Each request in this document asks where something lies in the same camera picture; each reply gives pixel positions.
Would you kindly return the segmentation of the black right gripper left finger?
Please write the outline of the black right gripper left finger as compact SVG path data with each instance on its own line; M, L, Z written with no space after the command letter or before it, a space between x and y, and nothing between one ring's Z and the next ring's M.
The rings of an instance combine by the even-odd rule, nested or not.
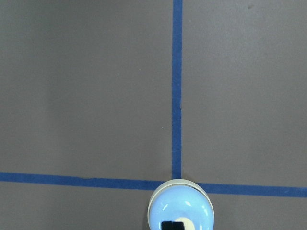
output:
M161 223L161 230L173 230L173 222L172 221L163 221Z

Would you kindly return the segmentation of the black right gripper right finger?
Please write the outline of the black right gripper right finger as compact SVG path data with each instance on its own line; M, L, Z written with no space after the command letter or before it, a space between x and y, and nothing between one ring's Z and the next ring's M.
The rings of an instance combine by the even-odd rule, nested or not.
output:
M185 226L183 222L174 221L173 222L173 230L185 230Z

